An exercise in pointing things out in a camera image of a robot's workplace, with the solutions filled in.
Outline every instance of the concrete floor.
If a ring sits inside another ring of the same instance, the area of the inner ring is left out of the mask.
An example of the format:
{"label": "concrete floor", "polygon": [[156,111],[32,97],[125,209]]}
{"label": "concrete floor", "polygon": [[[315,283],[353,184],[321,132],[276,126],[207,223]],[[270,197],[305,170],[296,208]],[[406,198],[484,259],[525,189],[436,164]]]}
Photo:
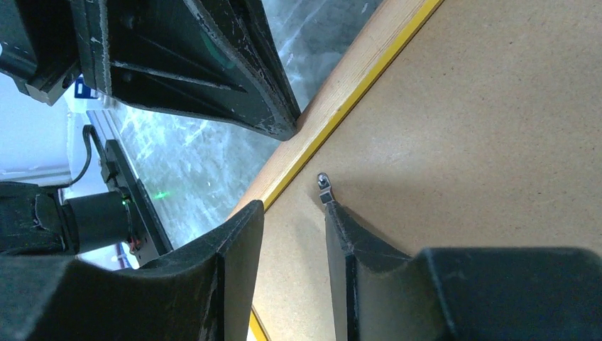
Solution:
{"label": "concrete floor", "polygon": [[[380,2],[263,1],[302,109]],[[278,146],[276,140],[213,121],[125,106],[111,117],[174,247],[221,224]]]}
{"label": "concrete floor", "polygon": [[409,254],[602,254],[601,23],[594,0],[445,0],[267,211],[253,304],[268,334],[334,339],[322,171]]}

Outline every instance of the yellow edge trim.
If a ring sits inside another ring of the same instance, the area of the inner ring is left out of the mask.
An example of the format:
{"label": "yellow edge trim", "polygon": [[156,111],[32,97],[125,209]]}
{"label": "yellow edge trim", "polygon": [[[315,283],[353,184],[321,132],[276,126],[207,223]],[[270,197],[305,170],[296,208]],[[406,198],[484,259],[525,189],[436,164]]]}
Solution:
{"label": "yellow edge trim", "polygon": [[[360,99],[370,90],[375,81],[383,74],[387,67],[393,62],[401,50],[412,40],[412,37],[418,32],[420,27],[426,22],[431,14],[439,7],[443,0],[427,0],[424,5],[416,12],[410,22],[401,30],[397,38],[391,43],[391,46],[384,52],[381,58],[376,62],[372,70],[359,83],[358,87],[351,93],[345,103],[341,105],[336,114],[328,121],[327,125],[318,134],[318,137],[312,141],[309,147],[303,152],[299,160],[289,170],[283,180],[276,186],[276,189],[268,195],[264,205],[266,211],[274,203],[276,198],[290,184],[293,178],[301,171],[303,166],[312,158],[320,146],[328,139],[330,134],[343,121],[347,114],[356,106]],[[267,333],[259,323],[255,311],[251,311],[251,331],[257,341],[268,341]]]}

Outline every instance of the white wall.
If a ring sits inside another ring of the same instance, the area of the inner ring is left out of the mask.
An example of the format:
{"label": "white wall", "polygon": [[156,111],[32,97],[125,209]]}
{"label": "white wall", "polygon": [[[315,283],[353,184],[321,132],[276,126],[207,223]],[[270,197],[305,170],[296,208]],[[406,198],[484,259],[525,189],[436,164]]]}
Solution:
{"label": "white wall", "polygon": [[67,103],[59,99],[49,107],[37,102],[0,74],[0,181],[51,173],[59,174],[51,183],[70,179]]}

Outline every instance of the black cable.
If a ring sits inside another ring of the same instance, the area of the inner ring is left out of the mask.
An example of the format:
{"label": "black cable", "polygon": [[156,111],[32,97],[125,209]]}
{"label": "black cable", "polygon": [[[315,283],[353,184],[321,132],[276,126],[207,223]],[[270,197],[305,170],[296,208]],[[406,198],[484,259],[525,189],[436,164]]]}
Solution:
{"label": "black cable", "polygon": [[77,181],[80,181],[84,177],[84,174],[86,174],[86,172],[88,171],[88,167],[90,167],[90,162],[92,162],[92,145],[90,143],[90,138],[94,140],[94,145],[98,150],[98,154],[101,157],[104,156],[102,145],[100,143],[100,139],[98,137],[98,134],[96,133],[96,129],[94,128],[94,126],[92,126],[91,124],[86,124],[82,131],[82,135],[84,137],[84,144],[86,145],[86,162],[84,163],[84,168],[82,168],[82,171],[80,171],[80,174],[78,174],[75,179],[71,180],[70,182],[64,185],[59,186],[59,188],[68,188],[73,186]]}

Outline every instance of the green light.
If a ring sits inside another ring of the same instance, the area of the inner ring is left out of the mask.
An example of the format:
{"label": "green light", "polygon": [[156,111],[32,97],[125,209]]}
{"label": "green light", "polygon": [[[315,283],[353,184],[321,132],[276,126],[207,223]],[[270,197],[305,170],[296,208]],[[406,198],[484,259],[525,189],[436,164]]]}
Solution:
{"label": "green light", "polygon": [[157,195],[155,195],[153,197],[153,199],[163,199],[164,197],[167,197],[169,195],[169,192],[159,192],[157,193]]}

